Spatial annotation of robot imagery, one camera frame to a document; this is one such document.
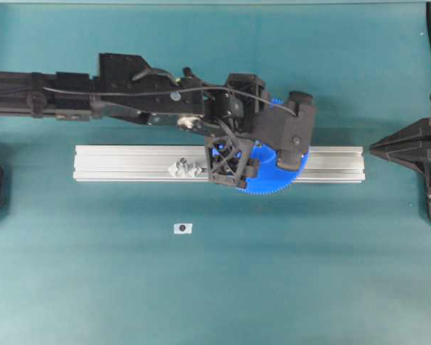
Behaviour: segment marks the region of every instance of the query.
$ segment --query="blue gear teeth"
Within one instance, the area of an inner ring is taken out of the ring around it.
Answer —
[[[278,98],[271,100],[274,104],[282,104]],[[239,190],[243,193],[261,195],[272,194],[285,189],[294,182],[305,169],[308,153],[302,158],[298,171],[287,171],[276,166],[276,151],[265,144],[256,143],[252,149],[251,158],[259,160],[259,170],[256,178],[247,178],[246,189]]]

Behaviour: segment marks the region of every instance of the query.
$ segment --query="teal tabletop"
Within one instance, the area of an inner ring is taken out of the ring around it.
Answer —
[[[0,4],[0,70],[95,75],[100,52],[311,93],[313,145],[367,151],[430,115],[424,3]],[[77,144],[202,143],[0,117],[0,345],[431,345],[431,223],[411,170],[366,153],[362,184],[271,196],[72,178]]]

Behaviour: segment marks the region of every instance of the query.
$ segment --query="small marker sticker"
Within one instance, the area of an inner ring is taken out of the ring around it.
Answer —
[[[192,234],[193,224],[178,223],[174,224],[174,235],[190,235]]]

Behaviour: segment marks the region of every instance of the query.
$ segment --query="metal rail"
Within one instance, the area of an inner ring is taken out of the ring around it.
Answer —
[[[75,148],[77,181],[91,182],[206,182],[203,146],[104,146]],[[362,147],[311,147],[298,183],[360,183],[365,180]],[[169,168],[185,158],[203,169],[199,175],[175,177]]]

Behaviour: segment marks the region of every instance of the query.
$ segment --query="black wire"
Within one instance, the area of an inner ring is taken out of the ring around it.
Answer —
[[[209,91],[209,90],[220,90],[225,92],[231,92],[236,93],[238,95],[242,95],[245,97],[250,97],[253,99],[256,99],[259,102],[263,102],[265,104],[268,104],[270,106],[277,107],[279,109],[282,109],[284,111],[287,111],[288,113],[291,113],[291,115],[296,116],[295,112],[285,106],[282,106],[280,104],[275,104],[270,101],[267,101],[266,99],[263,99],[261,97],[251,95],[250,93],[233,90],[232,88],[227,88],[225,86],[201,86],[197,88],[183,88],[180,90],[171,90],[171,91],[153,91],[153,92],[140,92],[140,93],[123,93],[123,92],[85,92],[85,91],[69,91],[69,90],[60,90],[58,88],[42,88],[43,90],[54,92],[54,93],[62,93],[66,95],[79,95],[79,96],[111,96],[111,97],[145,97],[145,96],[163,96],[163,95],[170,95],[171,93],[187,93],[187,92],[195,92],[195,91]]]
[[[8,95],[10,93],[23,92],[23,91],[30,91],[30,89],[29,88],[10,88],[9,90],[0,91],[0,96]]]

